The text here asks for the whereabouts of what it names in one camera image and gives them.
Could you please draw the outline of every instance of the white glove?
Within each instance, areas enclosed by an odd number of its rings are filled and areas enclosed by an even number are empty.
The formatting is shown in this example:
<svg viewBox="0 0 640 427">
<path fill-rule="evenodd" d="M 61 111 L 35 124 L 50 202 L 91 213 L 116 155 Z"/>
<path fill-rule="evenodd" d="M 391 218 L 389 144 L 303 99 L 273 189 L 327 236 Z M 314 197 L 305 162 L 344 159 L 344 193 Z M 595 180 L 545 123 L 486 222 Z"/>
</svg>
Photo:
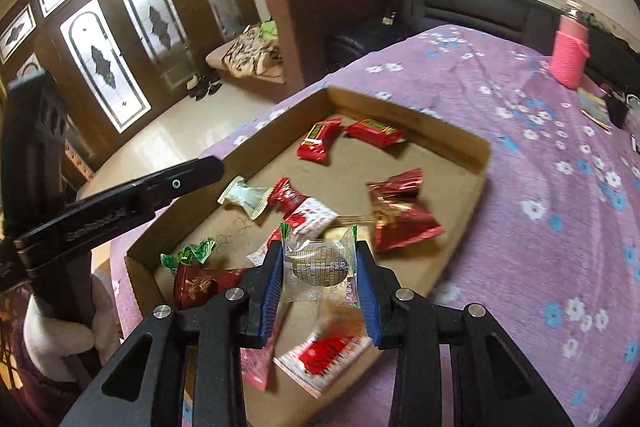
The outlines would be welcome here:
<svg viewBox="0 0 640 427">
<path fill-rule="evenodd" d="M 33 296 L 29 300 L 24 319 L 24 345 L 33 365 L 51 380 L 76 381 L 62 357 L 78 355 L 95 346 L 104 365 L 120 347 L 111 297 L 100 279 L 95 275 L 91 277 L 95 305 L 91 329 L 82 324 L 44 317 Z"/>
</svg>

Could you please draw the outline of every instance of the floral tablecloth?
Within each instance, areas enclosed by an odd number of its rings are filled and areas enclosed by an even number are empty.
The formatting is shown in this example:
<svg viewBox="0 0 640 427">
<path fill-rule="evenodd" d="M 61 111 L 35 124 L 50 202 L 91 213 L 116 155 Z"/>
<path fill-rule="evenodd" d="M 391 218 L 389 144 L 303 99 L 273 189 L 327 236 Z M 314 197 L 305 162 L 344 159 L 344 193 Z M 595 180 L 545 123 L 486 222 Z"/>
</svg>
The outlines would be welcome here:
<svg viewBox="0 0 640 427">
<path fill-rule="evenodd" d="M 581 115 L 546 58 L 513 42 L 440 26 L 369 54 L 207 149 L 224 158 L 287 107 L 327 84 L 391 100 L 489 140 L 484 195 L 444 279 L 441 304 L 484 303 L 548 383 L 576 426 L 597 425 L 638 364 L 640 156 L 628 134 Z M 112 242 L 125 332 L 140 321 Z M 446 369 L 448 353 L 442 352 Z M 395 360 L 385 354 L 315 426 L 386 426 Z M 450 382 L 443 389 L 451 425 Z"/>
</svg>

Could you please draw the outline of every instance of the pink thermos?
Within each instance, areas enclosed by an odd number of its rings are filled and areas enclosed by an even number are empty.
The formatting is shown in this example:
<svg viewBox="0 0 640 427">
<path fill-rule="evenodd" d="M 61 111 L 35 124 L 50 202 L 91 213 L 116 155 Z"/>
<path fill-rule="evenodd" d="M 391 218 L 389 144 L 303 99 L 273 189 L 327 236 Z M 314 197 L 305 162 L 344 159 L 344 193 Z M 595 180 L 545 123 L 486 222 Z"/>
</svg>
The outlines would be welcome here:
<svg viewBox="0 0 640 427">
<path fill-rule="evenodd" d="M 566 3 L 568 9 L 560 16 L 549 72 L 564 87 L 578 89 L 589 58 L 589 29 L 582 6 L 573 1 Z"/>
</svg>

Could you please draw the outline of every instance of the maroon sleeve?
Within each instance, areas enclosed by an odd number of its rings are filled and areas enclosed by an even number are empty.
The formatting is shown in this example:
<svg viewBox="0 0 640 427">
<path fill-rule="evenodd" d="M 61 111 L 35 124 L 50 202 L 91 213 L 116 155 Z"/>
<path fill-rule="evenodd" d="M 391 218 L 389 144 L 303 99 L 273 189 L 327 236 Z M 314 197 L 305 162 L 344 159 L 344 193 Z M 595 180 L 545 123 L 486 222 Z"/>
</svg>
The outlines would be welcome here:
<svg viewBox="0 0 640 427">
<path fill-rule="evenodd" d="M 37 370 L 24 345 L 22 327 L 15 325 L 12 338 L 22 387 L 12 394 L 33 426 L 57 427 L 82 391 L 75 382 L 56 382 Z"/>
</svg>

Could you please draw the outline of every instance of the tile floor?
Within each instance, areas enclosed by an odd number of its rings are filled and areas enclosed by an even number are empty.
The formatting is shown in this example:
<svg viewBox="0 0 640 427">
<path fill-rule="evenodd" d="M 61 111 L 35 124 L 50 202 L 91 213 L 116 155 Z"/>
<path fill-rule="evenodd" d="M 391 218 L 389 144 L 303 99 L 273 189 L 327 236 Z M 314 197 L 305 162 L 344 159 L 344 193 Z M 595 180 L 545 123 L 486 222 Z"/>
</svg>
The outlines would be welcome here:
<svg viewBox="0 0 640 427">
<path fill-rule="evenodd" d="M 119 149 L 79 191 L 85 198 L 197 157 L 239 125 L 270 110 L 271 100 L 225 84 L 214 95 L 196 102 L 180 100 Z M 93 250 L 92 268 L 109 257 L 109 243 Z"/>
</svg>

